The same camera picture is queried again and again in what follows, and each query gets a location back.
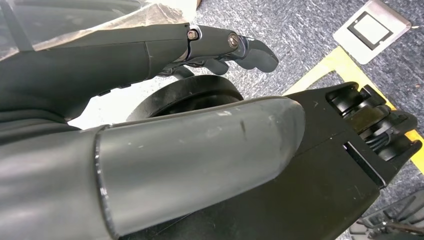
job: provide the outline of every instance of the robotic finger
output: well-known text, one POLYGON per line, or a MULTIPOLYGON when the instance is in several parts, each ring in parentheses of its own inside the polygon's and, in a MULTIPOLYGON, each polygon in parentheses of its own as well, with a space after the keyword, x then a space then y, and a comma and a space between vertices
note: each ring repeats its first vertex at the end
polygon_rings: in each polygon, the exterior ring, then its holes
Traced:
POLYGON ((223 75, 229 69, 227 61, 234 61, 246 70, 257 68, 264 73, 274 71, 279 64, 273 51, 263 42, 231 30, 194 25, 190 26, 187 37, 187 52, 182 59, 165 68, 168 74, 163 75, 172 75, 182 65, 207 68, 216 75, 223 75))

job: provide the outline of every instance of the black square frame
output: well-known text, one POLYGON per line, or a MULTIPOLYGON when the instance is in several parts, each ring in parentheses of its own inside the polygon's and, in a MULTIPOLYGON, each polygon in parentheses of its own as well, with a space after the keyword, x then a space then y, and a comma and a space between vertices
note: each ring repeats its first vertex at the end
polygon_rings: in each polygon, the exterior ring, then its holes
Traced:
POLYGON ((352 24, 347 27, 347 29, 351 33, 353 33, 353 35, 355 35, 361 42, 363 42, 363 44, 365 44, 371 50, 376 49, 376 47, 380 45, 380 42, 386 40, 388 37, 390 37, 393 34, 392 31, 390 31, 386 26, 384 26, 381 22, 379 22, 377 19, 375 19, 372 15, 370 15, 366 11, 364 11, 355 21, 353 21, 352 24), (384 35, 376 44, 373 44, 372 42, 370 42, 364 35, 362 35, 358 30, 355 29, 355 25, 359 23, 359 21, 367 15, 388 30, 388 33, 384 35))

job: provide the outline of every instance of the scratch mark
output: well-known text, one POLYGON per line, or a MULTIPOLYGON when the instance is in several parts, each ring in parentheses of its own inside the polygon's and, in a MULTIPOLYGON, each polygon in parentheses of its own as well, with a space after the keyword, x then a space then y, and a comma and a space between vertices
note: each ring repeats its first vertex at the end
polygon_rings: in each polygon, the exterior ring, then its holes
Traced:
POLYGON ((193 214, 193 213, 194 213, 194 212, 191 212, 191 213, 189 213, 189 214, 187 214, 187 215, 183 216, 182 218, 180 218, 180 219, 178 219, 177 221, 173 222, 173 223, 172 223, 172 224, 170 224, 169 226, 167 226, 167 227, 165 227, 164 229, 162 229, 162 230, 158 231, 155 235, 156 235, 156 236, 158 236, 158 235, 159 235, 159 234, 161 234, 163 231, 165 231, 165 230, 169 229, 170 227, 174 226, 174 225, 175 225, 175 224, 177 224, 179 221, 181 221, 181 220, 183 220, 183 219, 187 218, 188 216, 190 216, 190 215, 191 215, 191 214, 193 214))
POLYGON ((358 187, 355 185, 355 189, 360 197, 360 199, 363 199, 361 192, 359 191, 358 187))
POLYGON ((241 120, 240 121, 240 126, 241 126, 241 130, 243 131, 243 137, 244 140, 248 140, 247 136, 246 136, 246 126, 245 126, 245 121, 241 120))

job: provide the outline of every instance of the metal plate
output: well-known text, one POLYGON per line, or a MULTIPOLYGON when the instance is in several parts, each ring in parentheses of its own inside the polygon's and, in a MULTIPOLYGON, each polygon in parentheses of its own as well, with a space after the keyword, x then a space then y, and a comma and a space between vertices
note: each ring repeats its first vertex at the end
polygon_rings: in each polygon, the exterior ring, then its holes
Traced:
POLYGON ((360 64, 367 64, 411 28, 380 0, 370 0, 337 30, 334 39, 360 64))

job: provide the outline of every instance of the black mechanical part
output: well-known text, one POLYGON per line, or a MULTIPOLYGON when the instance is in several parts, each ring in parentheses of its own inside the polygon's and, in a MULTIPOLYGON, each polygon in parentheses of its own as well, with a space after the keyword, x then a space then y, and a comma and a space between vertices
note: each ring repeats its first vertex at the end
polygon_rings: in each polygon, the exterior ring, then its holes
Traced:
POLYGON ((150 95, 135 108, 127 121, 206 109, 241 100, 243 97, 237 88, 224 77, 191 76, 150 95))
POLYGON ((371 87, 365 86, 359 92, 354 87, 346 88, 335 95, 330 94, 328 99, 345 121, 383 160, 389 161, 404 153, 409 156, 411 149, 414 151, 420 146, 420 143, 413 143, 405 137, 405 133, 417 127, 417 119, 404 111, 392 111, 371 87))
POLYGON ((257 68, 264 73, 270 73, 278 66, 279 60, 273 51, 259 40, 237 35, 231 30, 201 25, 193 26, 190 32, 187 58, 170 64, 169 68, 184 64, 223 75, 229 68, 226 61, 235 61, 244 69, 257 68))
POLYGON ((380 158, 341 117, 359 106, 380 105, 378 96, 362 96, 372 89, 357 88, 349 82, 287 96, 304 108, 306 128, 295 157, 273 181, 123 239, 334 240, 421 147, 407 139, 401 155, 380 158), (334 99, 345 106, 342 111, 334 99))
POLYGON ((423 240, 424 190, 361 217, 349 233, 352 240, 423 240))

